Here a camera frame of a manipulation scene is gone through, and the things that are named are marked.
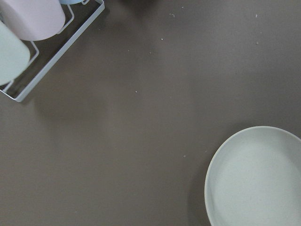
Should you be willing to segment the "cream round plate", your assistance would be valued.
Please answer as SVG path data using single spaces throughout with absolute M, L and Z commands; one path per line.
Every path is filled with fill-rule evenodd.
M 301 140 L 256 126 L 229 137 L 210 161 L 204 185 L 213 226 L 298 226 Z

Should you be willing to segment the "light green cup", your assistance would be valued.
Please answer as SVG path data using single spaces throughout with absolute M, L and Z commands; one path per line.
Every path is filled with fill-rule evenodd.
M 28 47 L 0 22 L 0 85 L 17 78 L 30 61 Z

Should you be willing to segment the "light blue cup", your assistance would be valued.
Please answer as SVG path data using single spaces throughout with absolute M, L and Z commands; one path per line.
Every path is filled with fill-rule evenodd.
M 81 3 L 83 2 L 84 0 L 59 0 L 59 2 L 61 4 L 64 4 L 64 5 L 72 5 L 72 4 L 78 4 L 78 3 Z

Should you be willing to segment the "pink cup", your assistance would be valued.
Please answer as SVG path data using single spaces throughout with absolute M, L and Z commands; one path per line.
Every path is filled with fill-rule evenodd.
M 48 39 L 63 28 L 65 14 L 58 0 L 2 0 L 4 24 L 20 39 Z

